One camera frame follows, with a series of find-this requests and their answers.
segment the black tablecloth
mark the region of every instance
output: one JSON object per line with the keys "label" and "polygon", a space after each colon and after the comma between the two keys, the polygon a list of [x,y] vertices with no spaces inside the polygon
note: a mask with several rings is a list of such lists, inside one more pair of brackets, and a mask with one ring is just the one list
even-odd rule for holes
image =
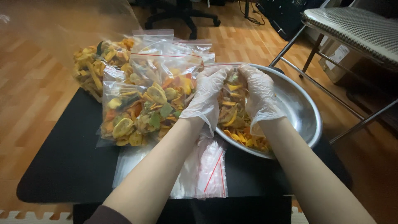
{"label": "black tablecloth", "polygon": [[[102,202],[112,191],[119,147],[95,148],[101,105],[81,88],[65,109],[23,175],[17,196],[33,203]],[[346,184],[351,179],[328,142],[314,148]],[[226,152],[229,197],[291,194],[277,161],[262,159],[229,145]]]}

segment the brown sleeve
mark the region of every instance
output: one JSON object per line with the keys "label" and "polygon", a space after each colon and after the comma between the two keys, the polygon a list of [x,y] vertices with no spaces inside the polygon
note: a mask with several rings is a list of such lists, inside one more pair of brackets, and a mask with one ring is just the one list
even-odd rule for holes
{"label": "brown sleeve", "polygon": [[117,211],[100,205],[94,214],[84,224],[132,224],[126,217]]}

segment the chair wheel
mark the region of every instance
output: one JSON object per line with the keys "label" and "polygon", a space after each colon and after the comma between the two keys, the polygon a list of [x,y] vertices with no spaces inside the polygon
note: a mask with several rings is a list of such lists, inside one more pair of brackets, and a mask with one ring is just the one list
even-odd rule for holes
{"label": "chair wheel", "polygon": [[197,39],[197,34],[196,34],[196,32],[195,32],[195,33],[191,33],[191,34],[189,35],[189,39],[190,39],[190,40],[196,40],[196,39]]}
{"label": "chair wheel", "polygon": [[214,23],[215,26],[220,26],[221,21],[220,21],[220,20],[217,20],[217,19],[214,19],[214,20],[213,20],[213,23]]}
{"label": "chair wheel", "polygon": [[145,23],[145,29],[153,29],[152,23]]}

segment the disposable plastic glove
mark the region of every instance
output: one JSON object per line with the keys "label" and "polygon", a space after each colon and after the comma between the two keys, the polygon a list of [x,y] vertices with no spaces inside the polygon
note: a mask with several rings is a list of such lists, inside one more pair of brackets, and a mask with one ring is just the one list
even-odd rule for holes
{"label": "disposable plastic glove", "polygon": [[200,135],[214,137],[214,131],[220,115],[217,97],[231,66],[204,69],[196,77],[197,91],[189,106],[181,113],[180,118],[200,117],[205,124]]}
{"label": "disposable plastic glove", "polygon": [[259,126],[256,125],[260,120],[273,120],[284,117],[286,114],[276,101],[271,77],[247,64],[239,66],[238,69],[248,82],[249,98],[246,103],[246,112],[252,119],[250,133],[263,136]]}

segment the wooden floor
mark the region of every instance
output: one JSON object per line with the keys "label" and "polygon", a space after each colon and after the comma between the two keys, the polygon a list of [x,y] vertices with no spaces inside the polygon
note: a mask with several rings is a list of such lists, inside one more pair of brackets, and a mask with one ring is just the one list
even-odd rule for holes
{"label": "wooden floor", "polygon": [[[209,9],[204,4],[196,4],[195,7],[218,14],[221,20],[221,26],[214,27],[212,20],[194,18],[198,39],[213,41],[218,62],[244,61],[267,66],[286,45],[268,21],[264,26],[258,26],[244,19],[238,3]],[[66,12],[62,11],[65,18],[69,15]],[[134,12],[143,26],[148,12],[141,8],[134,8]],[[188,27],[177,19],[160,21],[154,28],[174,28],[176,36],[184,39],[190,33]],[[285,58],[303,67],[310,48],[311,44],[301,39]],[[43,212],[71,211],[68,204],[23,203],[16,197],[16,186],[78,85],[64,68],[65,61],[60,63],[27,37],[0,31],[0,53],[0,210],[22,211],[21,218],[26,211],[35,211],[38,217]],[[345,97],[345,91],[330,82],[318,64],[319,59],[316,55],[307,73],[352,104]],[[328,139],[358,122],[321,90],[307,80],[299,79],[298,73],[283,62],[279,62],[277,67],[313,98],[321,112],[324,135]],[[353,178],[353,193],[379,223],[398,220],[397,146],[397,140],[377,122],[333,146]]]}

